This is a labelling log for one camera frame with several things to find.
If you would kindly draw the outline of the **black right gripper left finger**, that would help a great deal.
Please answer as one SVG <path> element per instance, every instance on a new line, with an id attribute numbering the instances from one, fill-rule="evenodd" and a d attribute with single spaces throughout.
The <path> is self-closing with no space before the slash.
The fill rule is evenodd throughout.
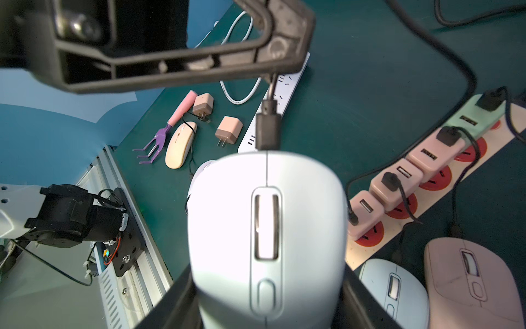
<path id="1" fill-rule="evenodd" d="M 179 278 L 136 328 L 203 328 L 193 277 Z"/>

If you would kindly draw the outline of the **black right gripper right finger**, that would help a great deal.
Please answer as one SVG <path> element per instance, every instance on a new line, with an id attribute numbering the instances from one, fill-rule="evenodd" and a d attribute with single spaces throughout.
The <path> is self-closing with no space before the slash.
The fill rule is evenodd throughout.
<path id="1" fill-rule="evenodd" d="M 335 328 L 401 328 L 346 265 L 334 315 Z"/>

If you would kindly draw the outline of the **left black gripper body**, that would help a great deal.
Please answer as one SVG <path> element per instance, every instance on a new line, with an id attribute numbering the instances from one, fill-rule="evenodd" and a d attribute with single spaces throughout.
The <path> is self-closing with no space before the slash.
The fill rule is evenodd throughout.
<path id="1" fill-rule="evenodd" d="M 2 1 L 1 67 L 41 82 L 116 77 L 108 58 L 186 48 L 188 1 Z M 103 60 L 59 49 L 57 41 L 101 52 Z"/>

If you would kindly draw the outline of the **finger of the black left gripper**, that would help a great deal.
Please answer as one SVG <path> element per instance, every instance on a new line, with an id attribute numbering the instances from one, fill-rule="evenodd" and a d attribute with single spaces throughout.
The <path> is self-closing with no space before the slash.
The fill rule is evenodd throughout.
<path id="1" fill-rule="evenodd" d="M 109 78 L 86 79 L 66 64 L 50 75 L 49 85 L 70 93 L 124 93 L 164 86 L 266 77 L 301 70 L 316 26 L 314 11 L 302 1 L 238 1 L 261 34 L 257 39 L 111 58 L 100 50 L 55 40 L 58 51 L 98 60 Z"/>

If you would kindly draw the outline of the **light green wireless mouse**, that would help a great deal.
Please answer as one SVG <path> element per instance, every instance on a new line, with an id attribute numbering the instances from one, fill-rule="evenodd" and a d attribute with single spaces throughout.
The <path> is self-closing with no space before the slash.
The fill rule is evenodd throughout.
<path id="1" fill-rule="evenodd" d="M 347 199 L 336 174 L 287 152 L 218 160 L 188 201 L 206 328 L 328 328 L 345 271 Z"/>

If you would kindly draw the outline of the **purple wireless mouse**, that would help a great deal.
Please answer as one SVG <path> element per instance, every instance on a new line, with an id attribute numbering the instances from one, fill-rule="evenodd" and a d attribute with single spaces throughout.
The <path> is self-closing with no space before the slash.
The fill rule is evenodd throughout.
<path id="1" fill-rule="evenodd" d="M 215 163 L 216 160 L 209 160 L 199 166 L 190 182 L 186 201 L 189 201 L 190 196 L 203 184 L 203 181 L 205 180 L 205 174 Z"/>

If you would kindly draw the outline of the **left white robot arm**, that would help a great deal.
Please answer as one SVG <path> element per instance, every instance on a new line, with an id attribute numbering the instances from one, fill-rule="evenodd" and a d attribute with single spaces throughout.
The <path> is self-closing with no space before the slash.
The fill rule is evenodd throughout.
<path id="1" fill-rule="evenodd" d="M 187 1 L 2 1 L 1 67 L 76 94 L 296 73 L 316 19 L 301 1 L 240 1 L 259 37 L 187 47 Z M 73 185 L 2 187 L 1 235 L 70 248 L 127 227 L 123 205 Z"/>

